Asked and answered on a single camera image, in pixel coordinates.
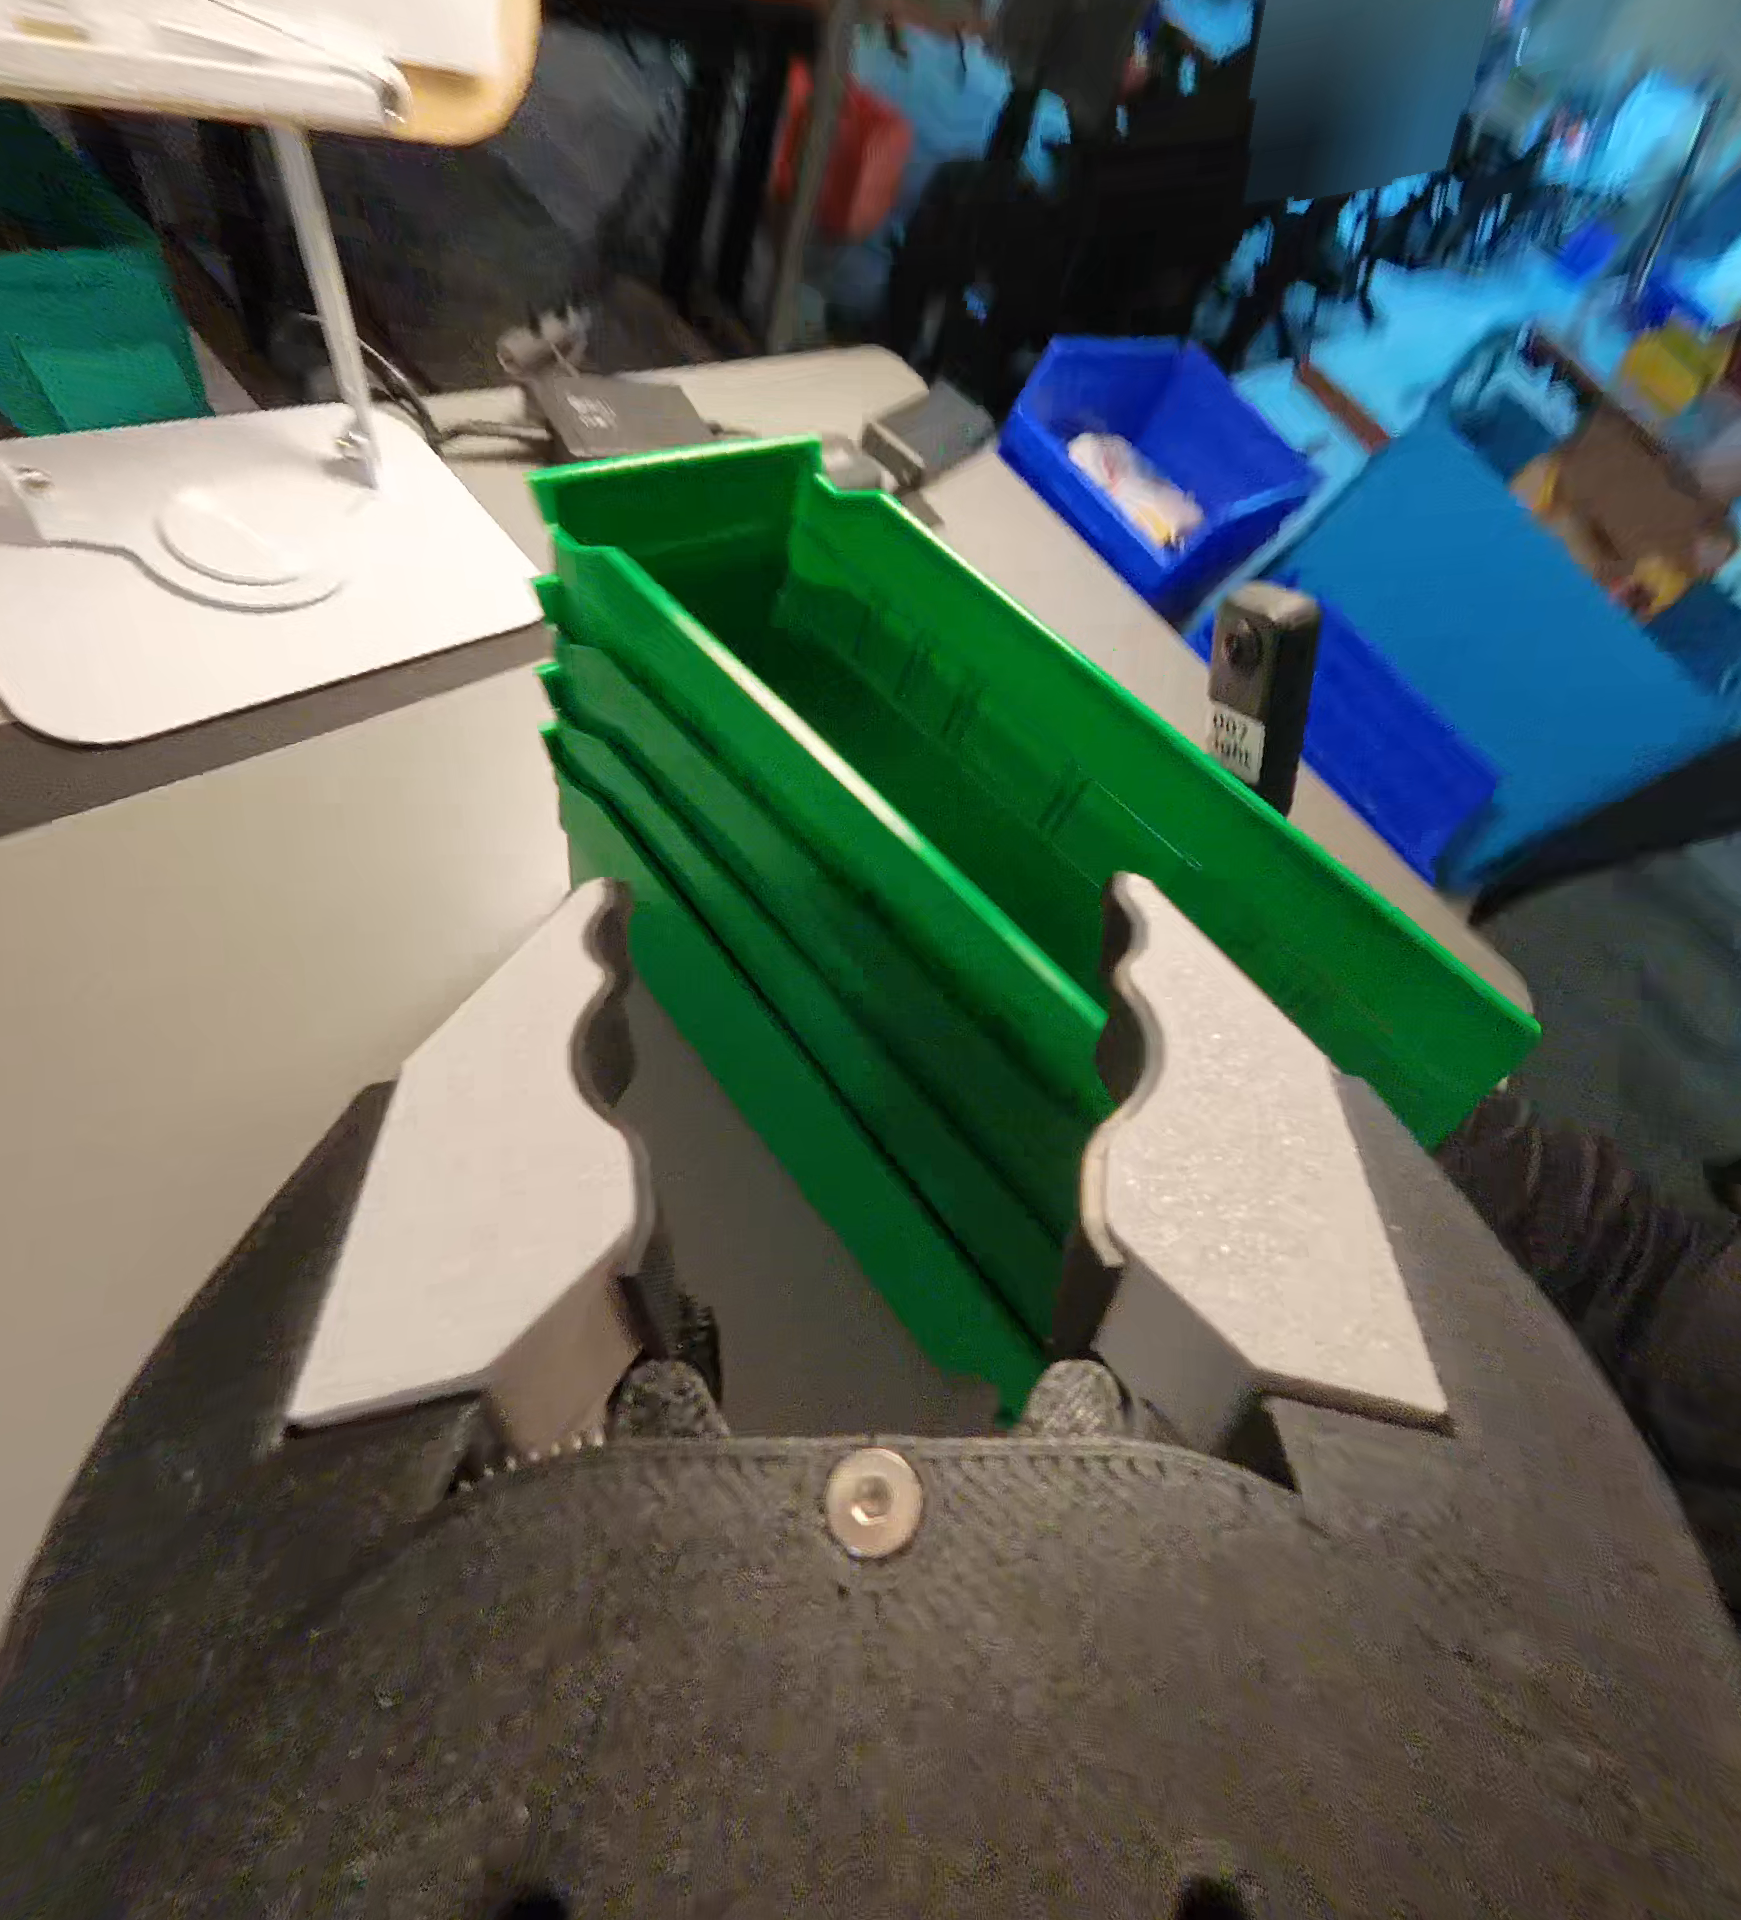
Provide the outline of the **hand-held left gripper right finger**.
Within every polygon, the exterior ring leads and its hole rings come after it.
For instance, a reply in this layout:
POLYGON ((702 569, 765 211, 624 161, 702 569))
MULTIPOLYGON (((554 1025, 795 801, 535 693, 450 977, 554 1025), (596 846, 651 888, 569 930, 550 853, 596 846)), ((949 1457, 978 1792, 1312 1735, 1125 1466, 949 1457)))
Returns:
POLYGON ((1111 1100, 1084 1142, 1055 1353, 1092 1357, 1190 1449, 1267 1400, 1443 1434, 1327 1056, 1149 880, 1100 896, 1111 1100))

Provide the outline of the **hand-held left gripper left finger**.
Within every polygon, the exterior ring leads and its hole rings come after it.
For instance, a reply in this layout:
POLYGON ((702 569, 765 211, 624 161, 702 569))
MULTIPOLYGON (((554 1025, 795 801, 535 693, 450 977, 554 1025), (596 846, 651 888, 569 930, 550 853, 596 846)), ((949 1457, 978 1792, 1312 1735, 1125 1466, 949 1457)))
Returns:
POLYGON ((576 885, 406 1056, 292 1381, 295 1432, 470 1398, 525 1460, 603 1434, 661 1348, 641 1282, 649 1159, 633 1076, 632 898, 576 885))

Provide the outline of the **green plastic bin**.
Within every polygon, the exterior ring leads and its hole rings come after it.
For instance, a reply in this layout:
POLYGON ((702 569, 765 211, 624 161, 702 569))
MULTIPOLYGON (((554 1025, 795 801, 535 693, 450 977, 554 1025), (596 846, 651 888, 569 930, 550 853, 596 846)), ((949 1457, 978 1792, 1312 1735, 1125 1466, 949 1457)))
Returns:
POLYGON ((545 730, 571 877, 635 896, 637 972, 682 1039, 857 1262, 922 1355, 1015 1422, 1042 1345, 996 1281, 1050 1281, 1055 1248, 990 1182, 737 888, 628 775, 545 730))
POLYGON ((1010 1397, 1049 1345, 1100 1095, 1049 1094, 641 685, 544 671, 571 869, 635 896, 639 973, 907 1332, 1010 1397))
POLYGON ((580 633, 550 696, 583 775, 628 775, 718 863, 898 1081, 1053 1236, 1104 1115, 1100 1011, 765 678, 690 622, 580 633))
POLYGON ((558 661, 690 733, 1041 1092, 1099 1112, 1100 891, 1149 880, 1424 1145, 1534 1018, 813 440, 528 477, 558 661))

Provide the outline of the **blue plastic bin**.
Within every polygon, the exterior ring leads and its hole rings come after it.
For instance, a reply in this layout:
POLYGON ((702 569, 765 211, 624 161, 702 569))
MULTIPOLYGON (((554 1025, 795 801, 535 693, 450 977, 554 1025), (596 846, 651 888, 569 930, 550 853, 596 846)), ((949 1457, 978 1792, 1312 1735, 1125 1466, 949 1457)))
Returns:
POLYGON ((1195 346, 1169 337, 1055 337, 998 435, 1003 463, 1150 613, 1183 622, 1278 536, 1322 486, 1195 346), (1071 445, 1106 437, 1132 451, 1198 523, 1162 542, 1136 528, 1071 445))
POLYGON ((1428 883, 1500 779, 1330 603, 1320 603, 1303 764, 1428 883))

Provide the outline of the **grey electronic device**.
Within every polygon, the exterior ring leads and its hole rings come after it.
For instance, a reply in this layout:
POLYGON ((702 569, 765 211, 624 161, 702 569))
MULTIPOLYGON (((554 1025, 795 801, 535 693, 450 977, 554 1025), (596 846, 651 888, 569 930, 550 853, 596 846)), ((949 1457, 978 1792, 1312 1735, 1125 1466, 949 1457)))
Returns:
POLYGON ((898 494, 928 488, 996 437, 996 419, 949 379, 882 415, 865 419, 860 447, 898 494))

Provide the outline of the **white and wood document stand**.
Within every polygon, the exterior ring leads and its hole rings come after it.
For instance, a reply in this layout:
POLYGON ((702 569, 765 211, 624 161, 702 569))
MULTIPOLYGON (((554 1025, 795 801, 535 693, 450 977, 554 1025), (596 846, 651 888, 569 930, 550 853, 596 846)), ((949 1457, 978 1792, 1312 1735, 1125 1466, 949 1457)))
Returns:
POLYGON ((371 396, 308 138, 468 146, 539 4, 0 4, 0 101, 265 135, 328 403, 0 440, 0 707, 70 747, 181 733, 534 622, 521 549, 371 396))

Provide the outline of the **black box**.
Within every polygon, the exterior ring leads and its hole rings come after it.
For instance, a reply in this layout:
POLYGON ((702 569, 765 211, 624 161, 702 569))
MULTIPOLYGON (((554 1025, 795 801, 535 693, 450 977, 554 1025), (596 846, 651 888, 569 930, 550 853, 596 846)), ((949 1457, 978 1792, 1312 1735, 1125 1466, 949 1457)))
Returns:
POLYGON ((583 463, 712 443, 715 432, 674 384, 541 372, 521 381, 554 459, 583 463))

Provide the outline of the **green background bin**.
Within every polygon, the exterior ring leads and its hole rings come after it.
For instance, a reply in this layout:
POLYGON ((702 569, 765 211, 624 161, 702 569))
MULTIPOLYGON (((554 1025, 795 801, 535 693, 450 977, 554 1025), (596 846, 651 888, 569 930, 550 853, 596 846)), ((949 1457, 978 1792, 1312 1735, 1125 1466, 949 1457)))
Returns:
POLYGON ((162 259, 0 254, 0 415, 24 435, 210 418, 162 259))

